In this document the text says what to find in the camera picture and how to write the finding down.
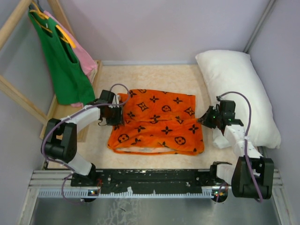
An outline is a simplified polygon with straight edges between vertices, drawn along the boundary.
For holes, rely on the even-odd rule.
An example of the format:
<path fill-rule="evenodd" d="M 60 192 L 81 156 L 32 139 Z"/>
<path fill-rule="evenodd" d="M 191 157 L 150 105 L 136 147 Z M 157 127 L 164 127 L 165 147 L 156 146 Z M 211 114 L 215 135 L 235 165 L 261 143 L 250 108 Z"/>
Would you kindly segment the yellow clothes hanger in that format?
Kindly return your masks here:
<path fill-rule="evenodd" d="M 39 7 L 39 5 L 35 2 L 35 1 L 31 1 L 30 6 L 29 6 L 29 12 L 32 13 L 36 13 L 38 15 L 38 17 L 42 20 L 47 20 L 49 19 L 49 16 L 47 16 L 44 12 L 41 11 L 41 8 Z M 45 25 L 41 24 L 35 17 L 33 18 L 35 20 L 35 22 L 44 30 L 48 31 L 49 33 L 53 33 L 49 28 L 47 23 L 45 23 Z M 67 44 L 69 44 L 72 48 L 76 48 L 76 45 L 74 43 L 74 41 L 72 40 L 72 38 L 59 26 L 56 25 L 55 28 L 60 32 L 61 37 L 60 39 L 63 40 L 64 42 L 66 42 Z"/>

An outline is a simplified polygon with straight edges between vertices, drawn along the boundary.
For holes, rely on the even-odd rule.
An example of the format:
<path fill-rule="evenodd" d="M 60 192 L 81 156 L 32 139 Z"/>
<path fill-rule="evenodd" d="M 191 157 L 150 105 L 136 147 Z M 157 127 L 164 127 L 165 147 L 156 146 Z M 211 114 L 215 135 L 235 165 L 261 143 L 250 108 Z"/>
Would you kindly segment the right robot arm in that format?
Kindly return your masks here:
<path fill-rule="evenodd" d="M 251 143 L 248 128 L 235 117 L 235 102 L 221 100 L 216 106 L 210 106 L 198 122 L 207 128 L 217 128 L 238 158 L 236 165 L 217 163 L 216 169 L 209 174 L 210 182 L 218 186 L 225 181 L 232 187 L 235 197 L 260 202 L 270 199 L 274 162 L 265 158 Z"/>

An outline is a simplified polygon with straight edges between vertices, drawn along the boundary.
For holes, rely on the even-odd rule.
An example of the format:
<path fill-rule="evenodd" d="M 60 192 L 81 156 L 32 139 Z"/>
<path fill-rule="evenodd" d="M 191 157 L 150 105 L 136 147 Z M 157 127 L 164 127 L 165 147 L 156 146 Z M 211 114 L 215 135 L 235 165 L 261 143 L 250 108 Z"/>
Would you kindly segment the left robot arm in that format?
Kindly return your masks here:
<path fill-rule="evenodd" d="M 98 180 L 96 167 L 77 151 L 77 134 L 89 124 L 104 119 L 109 126 L 122 123 L 123 104 L 110 90 L 103 90 L 100 97 L 83 109 L 62 119 L 52 118 L 46 125 L 41 153 L 46 160 L 66 166 L 81 176 L 87 186 Z"/>

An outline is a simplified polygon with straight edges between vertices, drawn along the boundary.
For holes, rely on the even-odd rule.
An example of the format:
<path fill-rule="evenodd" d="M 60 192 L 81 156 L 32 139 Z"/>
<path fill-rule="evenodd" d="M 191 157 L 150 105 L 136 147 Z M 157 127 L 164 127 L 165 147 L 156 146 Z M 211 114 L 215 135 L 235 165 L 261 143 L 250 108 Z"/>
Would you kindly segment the orange patterned pillowcase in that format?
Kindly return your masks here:
<path fill-rule="evenodd" d="M 196 96 L 160 90 L 119 93 L 122 125 L 113 126 L 107 147 L 119 154 L 196 156 L 204 152 Z"/>

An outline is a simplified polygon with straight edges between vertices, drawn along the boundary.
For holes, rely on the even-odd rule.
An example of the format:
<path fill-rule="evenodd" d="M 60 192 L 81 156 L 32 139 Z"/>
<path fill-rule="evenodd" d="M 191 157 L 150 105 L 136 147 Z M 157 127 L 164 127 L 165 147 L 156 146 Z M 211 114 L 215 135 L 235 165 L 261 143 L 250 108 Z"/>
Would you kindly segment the green tank top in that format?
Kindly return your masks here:
<path fill-rule="evenodd" d="M 79 59 L 72 47 L 60 39 L 61 34 L 55 28 L 57 23 L 52 18 L 48 21 L 42 20 L 34 12 L 28 12 L 28 16 L 40 38 L 58 103 L 85 105 L 94 100 L 93 87 L 82 71 Z M 42 29 L 35 22 L 34 17 L 43 25 L 47 23 L 52 33 Z"/>

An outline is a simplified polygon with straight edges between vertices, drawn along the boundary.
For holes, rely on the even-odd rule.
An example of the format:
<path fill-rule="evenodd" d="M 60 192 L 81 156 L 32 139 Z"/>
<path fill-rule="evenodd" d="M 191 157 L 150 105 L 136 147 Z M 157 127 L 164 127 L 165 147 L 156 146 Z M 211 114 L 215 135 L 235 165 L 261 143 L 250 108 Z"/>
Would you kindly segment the white pillow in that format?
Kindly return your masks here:
<path fill-rule="evenodd" d="M 275 124 L 272 105 L 255 71 L 249 54 L 210 50 L 196 55 L 212 105 L 217 97 L 236 104 L 236 118 L 250 127 L 248 136 L 256 147 L 279 148 L 281 135 Z"/>

